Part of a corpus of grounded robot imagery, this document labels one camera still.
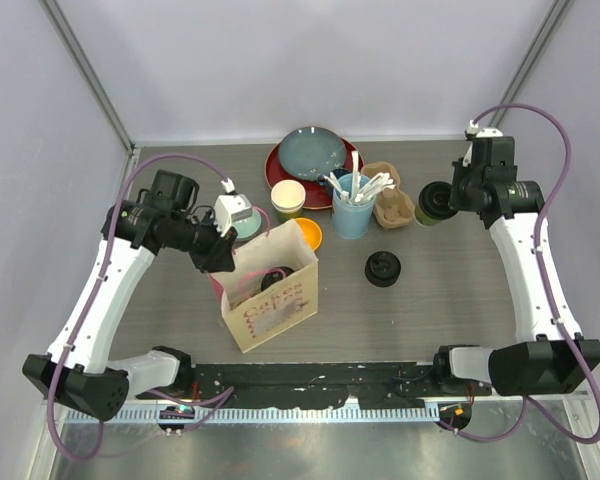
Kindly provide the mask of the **pink paper gift bag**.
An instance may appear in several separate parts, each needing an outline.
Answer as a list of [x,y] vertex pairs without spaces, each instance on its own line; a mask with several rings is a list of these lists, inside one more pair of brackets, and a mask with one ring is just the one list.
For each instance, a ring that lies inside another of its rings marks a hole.
[[[221,317],[241,352],[247,353],[318,311],[318,258],[289,220],[237,248],[233,272],[209,276]],[[294,273],[262,291],[267,271]]]

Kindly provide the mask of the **black plastic coffee lid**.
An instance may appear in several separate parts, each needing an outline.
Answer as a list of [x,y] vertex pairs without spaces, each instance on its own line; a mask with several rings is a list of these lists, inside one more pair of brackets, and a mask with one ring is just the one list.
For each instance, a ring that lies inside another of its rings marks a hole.
[[294,270],[287,266],[274,267],[267,271],[263,276],[260,288],[262,291],[267,290],[275,283],[278,283],[294,273]]

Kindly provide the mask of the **stack of green paper cups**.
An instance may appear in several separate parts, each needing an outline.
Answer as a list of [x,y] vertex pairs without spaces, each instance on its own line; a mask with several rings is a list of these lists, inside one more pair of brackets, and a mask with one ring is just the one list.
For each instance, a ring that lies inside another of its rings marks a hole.
[[302,215],[306,190],[299,181],[282,180],[272,187],[270,199],[278,221],[284,223]]

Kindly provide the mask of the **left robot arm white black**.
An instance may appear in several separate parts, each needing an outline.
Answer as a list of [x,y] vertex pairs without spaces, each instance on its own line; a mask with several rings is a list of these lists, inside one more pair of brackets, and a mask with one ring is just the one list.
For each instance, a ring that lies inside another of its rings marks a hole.
[[185,252],[202,273],[231,272],[237,218],[250,212],[230,179],[203,218],[190,216],[198,184],[160,170],[150,188],[107,213],[93,270],[74,310],[44,355],[31,354],[24,376],[49,402],[99,421],[112,419],[123,403],[160,388],[185,397],[193,385],[190,355],[165,346],[112,361],[113,338],[139,281],[162,249]]

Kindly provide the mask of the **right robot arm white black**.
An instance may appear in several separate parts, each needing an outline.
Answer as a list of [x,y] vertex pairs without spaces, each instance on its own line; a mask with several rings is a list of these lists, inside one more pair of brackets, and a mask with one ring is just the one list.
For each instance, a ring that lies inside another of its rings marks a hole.
[[520,181],[514,163],[515,141],[494,128],[468,136],[470,146],[454,162],[450,206],[473,212],[483,222],[501,257],[516,323],[514,344],[490,349],[442,346],[431,380],[452,395],[467,381],[487,384],[501,396],[567,394],[584,372],[569,343],[589,368],[600,363],[600,342],[587,339],[575,320],[553,262],[540,186]]

